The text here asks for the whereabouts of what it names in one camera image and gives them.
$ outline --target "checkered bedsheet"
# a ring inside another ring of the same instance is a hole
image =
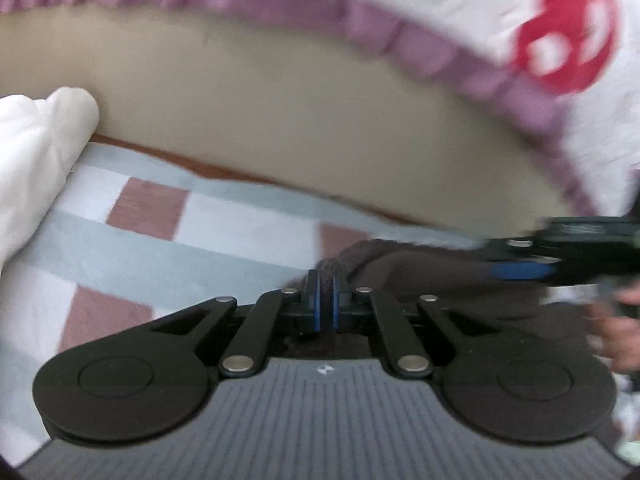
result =
[[[474,245],[89,144],[40,229],[2,270],[0,454],[17,464],[46,441],[31,382],[57,352],[214,296],[253,303],[366,238]]]

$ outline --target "gray ribbed base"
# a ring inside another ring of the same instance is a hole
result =
[[[188,425],[122,449],[56,440],[29,480],[620,480],[629,468],[596,440],[553,448],[494,442],[444,410],[430,387],[377,360],[272,359],[225,381]]]

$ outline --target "hand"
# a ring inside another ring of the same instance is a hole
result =
[[[640,283],[621,290],[616,299],[625,304],[640,304]],[[619,374],[640,370],[640,320],[615,317],[612,308],[603,303],[590,306],[594,334],[602,338],[601,355],[612,359],[611,369]]]

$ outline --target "logo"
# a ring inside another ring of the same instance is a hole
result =
[[[322,374],[325,377],[335,372],[335,368],[328,364],[320,365],[317,370],[319,374]]]

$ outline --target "white blanket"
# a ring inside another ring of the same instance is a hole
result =
[[[0,271],[40,225],[97,124],[98,105],[81,88],[0,99]]]

